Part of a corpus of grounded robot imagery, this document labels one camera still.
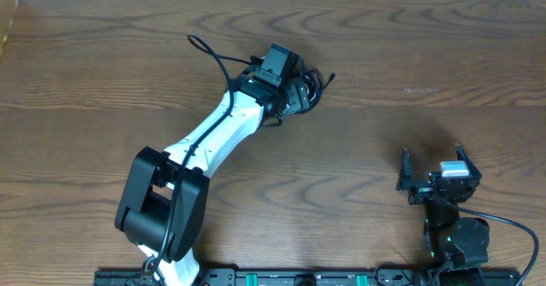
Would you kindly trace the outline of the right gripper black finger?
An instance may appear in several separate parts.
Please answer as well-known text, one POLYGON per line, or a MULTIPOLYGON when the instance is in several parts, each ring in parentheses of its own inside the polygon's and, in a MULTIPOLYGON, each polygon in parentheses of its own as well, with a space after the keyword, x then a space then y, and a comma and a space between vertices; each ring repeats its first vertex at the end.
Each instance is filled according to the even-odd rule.
POLYGON ((413 175, 410 164, 410 153, 404 148, 401 153, 401 167, 398 175, 396 190, 409 190, 413 184, 413 175))
POLYGON ((468 157, 468 154, 460 143, 456 144, 456 155, 459 161, 463 161, 466 164, 470 175, 479 174, 478 168, 472 163, 472 161, 468 157))

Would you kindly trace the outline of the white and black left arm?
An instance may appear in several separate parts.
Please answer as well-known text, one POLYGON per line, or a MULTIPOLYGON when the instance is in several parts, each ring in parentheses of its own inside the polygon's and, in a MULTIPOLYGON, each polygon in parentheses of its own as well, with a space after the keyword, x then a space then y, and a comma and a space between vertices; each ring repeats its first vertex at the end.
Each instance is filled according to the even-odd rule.
POLYGON ((232 150, 266 120, 305 114, 325 82, 294 53, 254 58, 228 78, 222 101, 188 136, 162 151, 143 148, 131 164, 114 225, 146 255, 142 279, 191 285, 200 265, 193 246, 210 179, 232 150))

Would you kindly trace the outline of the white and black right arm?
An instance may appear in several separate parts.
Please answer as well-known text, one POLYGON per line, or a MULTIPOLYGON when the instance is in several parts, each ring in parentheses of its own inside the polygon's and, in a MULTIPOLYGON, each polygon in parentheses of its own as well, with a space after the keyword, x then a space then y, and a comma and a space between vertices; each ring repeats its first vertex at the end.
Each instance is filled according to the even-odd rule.
POLYGON ((488 261, 490 226, 480 218, 463 218, 457 207, 473 195, 481 179, 481 172, 460 144, 456 159, 442 161, 440 170, 429 173, 427 180, 413 178, 410 153, 402 151, 396 190, 408 193, 410 205, 425 208, 423 236, 434 259, 414 275, 413 284, 440 285, 442 274, 472 270, 488 261))

